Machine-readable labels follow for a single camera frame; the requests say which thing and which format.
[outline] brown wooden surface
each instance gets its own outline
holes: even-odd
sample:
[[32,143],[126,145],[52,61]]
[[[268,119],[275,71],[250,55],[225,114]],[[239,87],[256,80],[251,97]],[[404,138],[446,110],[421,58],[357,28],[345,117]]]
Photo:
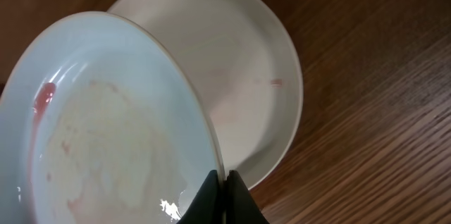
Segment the brown wooden surface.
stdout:
[[[0,82],[54,21],[115,0],[0,0]],[[451,223],[451,0],[263,0],[304,73],[271,223]]]

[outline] dark wood tabletop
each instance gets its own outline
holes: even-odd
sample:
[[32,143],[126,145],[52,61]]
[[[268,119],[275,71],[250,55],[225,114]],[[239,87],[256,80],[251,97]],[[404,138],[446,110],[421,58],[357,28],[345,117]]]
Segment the dark wood tabletop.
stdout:
[[[0,0],[0,82],[56,20],[115,0]],[[252,196],[271,223],[451,223],[451,0],[263,0],[304,108]]]

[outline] wood grain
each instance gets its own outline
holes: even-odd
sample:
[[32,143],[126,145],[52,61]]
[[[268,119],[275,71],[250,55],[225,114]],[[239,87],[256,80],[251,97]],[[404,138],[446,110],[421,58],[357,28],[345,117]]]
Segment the wood grain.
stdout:
[[[0,82],[71,13],[115,0],[0,0]],[[299,52],[304,110],[252,195],[271,223],[451,223],[451,0],[263,0]]]

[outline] red sauce smear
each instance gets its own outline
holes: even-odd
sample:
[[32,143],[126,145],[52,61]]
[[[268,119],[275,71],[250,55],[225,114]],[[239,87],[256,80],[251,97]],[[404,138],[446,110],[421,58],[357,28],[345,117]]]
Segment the red sauce smear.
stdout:
[[[28,152],[28,160],[27,160],[27,176],[31,185],[31,176],[32,176],[32,162],[33,162],[33,152],[35,150],[36,144],[36,134],[37,128],[41,123],[42,117],[44,116],[44,112],[47,109],[47,106],[50,104],[51,99],[56,91],[56,85],[54,83],[45,83],[37,95],[35,99],[35,103],[33,105],[33,125],[32,125],[32,136],[30,142],[30,150]],[[33,197],[33,186],[30,186],[32,197]],[[34,201],[32,200],[32,209],[34,210]]]

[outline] dish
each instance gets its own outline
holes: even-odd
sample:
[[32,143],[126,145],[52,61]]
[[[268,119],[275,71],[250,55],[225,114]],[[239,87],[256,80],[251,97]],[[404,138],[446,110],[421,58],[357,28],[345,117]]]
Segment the dish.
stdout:
[[152,33],[211,117],[225,170],[248,188],[280,162],[302,109],[302,75],[285,28],[260,0],[118,0],[109,13]]
[[210,170],[223,178],[185,76],[151,35],[108,13],[43,31],[8,79],[0,121],[2,223],[166,223]]

